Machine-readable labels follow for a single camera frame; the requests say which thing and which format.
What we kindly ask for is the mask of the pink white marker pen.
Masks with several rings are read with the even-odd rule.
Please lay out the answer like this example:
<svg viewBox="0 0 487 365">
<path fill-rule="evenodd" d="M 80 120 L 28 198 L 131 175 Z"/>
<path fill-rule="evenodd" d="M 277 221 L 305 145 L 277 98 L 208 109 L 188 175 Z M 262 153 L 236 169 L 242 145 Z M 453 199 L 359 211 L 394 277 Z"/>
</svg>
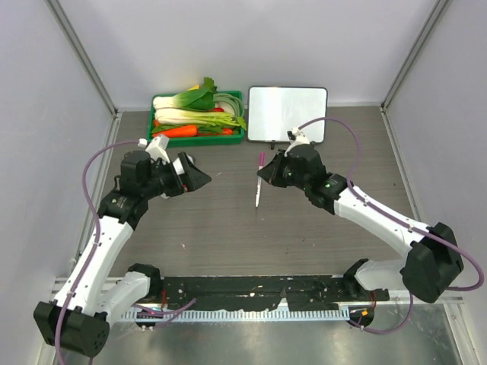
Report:
<svg viewBox="0 0 487 365">
<path fill-rule="evenodd" d="M 259 156 L 259 168 L 261 170 L 265 166 L 265 157 L 266 153 L 262 152 Z M 259 201 L 261 196 L 261 187 L 262 187 L 262 179 L 261 177 L 257 177 L 257 185 L 256 185 L 256 198 L 255 198 L 255 208 L 259 207 Z"/>
</svg>

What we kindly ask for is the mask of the small whiteboard with black frame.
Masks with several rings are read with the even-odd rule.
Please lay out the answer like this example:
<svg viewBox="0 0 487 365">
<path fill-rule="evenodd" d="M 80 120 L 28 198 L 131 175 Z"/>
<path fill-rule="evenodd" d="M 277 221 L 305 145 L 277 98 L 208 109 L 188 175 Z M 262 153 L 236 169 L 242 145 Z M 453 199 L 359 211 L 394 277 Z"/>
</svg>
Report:
<svg viewBox="0 0 487 365">
<path fill-rule="evenodd" d="M 325 87 L 252 86 L 248 92 L 247 138 L 252 142 L 288 142 L 288 132 L 326 116 Z"/>
</svg>

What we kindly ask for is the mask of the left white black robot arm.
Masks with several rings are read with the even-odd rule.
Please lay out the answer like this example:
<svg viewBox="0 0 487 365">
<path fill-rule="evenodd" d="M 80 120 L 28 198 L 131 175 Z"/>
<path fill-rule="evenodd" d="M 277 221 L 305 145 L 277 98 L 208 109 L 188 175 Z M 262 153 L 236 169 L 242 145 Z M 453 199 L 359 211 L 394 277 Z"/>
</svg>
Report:
<svg viewBox="0 0 487 365">
<path fill-rule="evenodd" d="M 134 264 L 118 284 L 102 288 L 151 199 L 194 192 L 211 182 L 185 153 L 175 161 L 131 151 L 120 164 L 114 189 L 100 202 L 94 232 L 68 280 L 49 302 L 39 302 L 34 320 L 56 354 L 68 350 L 96 357 L 110 329 L 139 300 L 154 303 L 162 293 L 161 273 L 152 265 Z"/>
</svg>

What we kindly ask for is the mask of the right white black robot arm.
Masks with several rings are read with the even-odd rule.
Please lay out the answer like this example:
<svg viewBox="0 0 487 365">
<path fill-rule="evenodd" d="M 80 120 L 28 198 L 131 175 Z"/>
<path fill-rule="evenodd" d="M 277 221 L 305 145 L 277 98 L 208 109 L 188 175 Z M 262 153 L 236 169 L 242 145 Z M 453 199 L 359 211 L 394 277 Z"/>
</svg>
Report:
<svg viewBox="0 0 487 365">
<path fill-rule="evenodd" d="M 429 226 L 372 199 L 344 176 L 329 173 L 310 144 L 280 150 L 257 173 L 271 186 L 295 187 L 309 202 L 366 229 L 399 253 L 398 260 L 357 261 L 346 273 L 347 297 L 361 300 L 373 290 L 408 290 L 434 303 L 463 270 L 457 241 L 446 224 Z"/>
</svg>

